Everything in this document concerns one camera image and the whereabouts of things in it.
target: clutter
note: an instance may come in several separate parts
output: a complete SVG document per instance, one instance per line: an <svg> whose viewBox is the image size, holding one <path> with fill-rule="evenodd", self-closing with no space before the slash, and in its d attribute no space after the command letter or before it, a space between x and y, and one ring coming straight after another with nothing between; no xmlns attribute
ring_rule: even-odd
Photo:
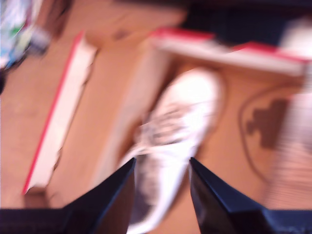
<svg viewBox="0 0 312 234"><path fill-rule="evenodd" d="M1 0L1 69L22 60L27 51L42 54L49 46L50 35L35 26L37 15L32 11L36 4L31 0Z"/></svg>

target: white sneaker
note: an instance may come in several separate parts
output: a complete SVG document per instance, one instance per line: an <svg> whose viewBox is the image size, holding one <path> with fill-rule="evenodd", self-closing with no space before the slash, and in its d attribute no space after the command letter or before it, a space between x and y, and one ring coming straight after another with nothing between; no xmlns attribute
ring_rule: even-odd
<svg viewBox="0 0 312 234"><path fill-rule="evenodd" d="M216 74L204 68L178 76L162 94L120 165L137 158L136 195L127 234L147 233L163 219L189 158L213 122L219 96Z"/></svg>

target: black object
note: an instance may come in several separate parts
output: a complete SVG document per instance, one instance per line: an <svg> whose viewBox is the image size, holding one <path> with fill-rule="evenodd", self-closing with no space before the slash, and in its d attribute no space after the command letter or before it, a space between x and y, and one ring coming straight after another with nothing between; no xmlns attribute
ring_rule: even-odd
<svg viewBox="0 0 312 234"><path fill-rule="evenodd" d="M0 71L0 95L4 91L5 83L6 83L6 72Z"/></svg>
<svg viewBox="0 0 312 234"><path fill-rule="evenodd" d="M133 158L62 209L0 210L1 234L125 234L134 200Z"/></svg>
<svg viewBox="0 0 312 234"><path fill-rule="evenodd" d="M228 45L256 41L278 46L288 22L302 16L301 11L289 8L282 11L282 6L207 6L203 2L193 3L180 27L214 33L219 41Z"/></svg>
<svg viewBox="0 0 312 234"><path fill-rule="evenodd" d="M269 210L190 159L191 196L202 234L312 234L312 211Z"/></svg>

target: red edge trim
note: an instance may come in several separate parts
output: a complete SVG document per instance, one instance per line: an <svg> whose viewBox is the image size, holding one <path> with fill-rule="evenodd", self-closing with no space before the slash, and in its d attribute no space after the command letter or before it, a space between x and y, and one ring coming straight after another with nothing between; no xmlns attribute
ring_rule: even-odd
<svg viewBox="0 0 312 234"><path fill-rule="evenodd" d="M158 28L153 31L150 35L151 37L163 38L163 37L179 37L186 40L210 40L215 37L212 33L201 33L197 31L190 31L179 28Z"/></svg>
<svg viewBox="0 0 312 234"><path fill-rule="evenodd" d="M64 82L66 80L66 77L67 77L67 74L68 74L68 71L69 71L69 67L70 67L70 65L71 65L71 63L73 61L76 49L77 49L78 45L80 44L80 42L82 41L83 35L84 35L84 32L80 32L74 39L74 43L72 45L69 57L67 59L66 65L64 67L63 74L62 74L61 80L59 82L56 95L54 97L54 100L53 100L53 103L52 103L52 106L51 106L48 118L46 120L43 132L42 132L40 140L39 140L39 144L38 144L38 147L37 147L37 150L36 150L36 153L35 153L35 157L33 159L32 165L30 167L30 171L28 173L28 176L27 176L27 179L26 179L23 191L22 191L23 195L27 193L28 186L29 186L29 183L30 183L30 179L31 179L31 177L33 175L33 172L34 172L34 169L35 169L35 166L36 166L36 162L37 162L38 157L39 157L39 153L40 153L40 150L41 150L41 147L42 147L45 135L47 133L47 130L48 130L48 127L50 125L50 121L51 121L52 115L54 113L55 107L56 107L57 102L59 100L59 96L60 96L61 91L63 89L63 85L64 85Z"/></svg>
<svg viewBox="0 0 312 234"><path fill-rule="evenodd" d="M159 28L151 33L151 37L156 37L160 39L164 37L178 37L186 41L198 41L198 40L213 39L215 35L210 34L210 33L189 31L189 30L184 30L184 29L179 29L179 28ZM245 51L251 51L255 53L263 53L263 54L267 54L276 58L287 59L287 60L298 61L298 62L308 61L308 59L300 57L300 56L293 56L293 55L286 54L283 52L278 53L277 47L262 44L262 43L257 43L257 42L248 42L242 45L234 46L232 47L232 50L233 51L245 50Z"/></svg>
<svg viewBox="0 0 312 234"><path fill-rule="evenodd" d="M282 51L279 52L278 47L261 44L257 42L248 42L242 45L234 46L232 47L232 50L233 51L244 50L244 51L251 51L251 52L256 52L256 53L262 53L262 54L274 56L276 58L287 59L287 60L292 60L292 61L297 61L297 62L308 61L308 59L305 59L300 56L293 56L287 53L283 53Z"/></svg>

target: cardboard shoe box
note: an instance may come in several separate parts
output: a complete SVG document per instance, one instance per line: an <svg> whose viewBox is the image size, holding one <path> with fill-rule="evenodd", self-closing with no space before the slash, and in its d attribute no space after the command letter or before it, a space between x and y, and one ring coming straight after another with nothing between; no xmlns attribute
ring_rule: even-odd
<svg viewBox="0 0 312 234"><path fill-rule="evenodd" d="M303 84L306 60L254 43L229 49L213 35L175 29L119 46L102 48L103 41L92 32L77 37L24 192L45 189L50 206L61 207L101 183L168 83L202 66L217 72L222 93L196 157L263 202L283 113ZM187 184L155 233L198 230Z"/></svg>

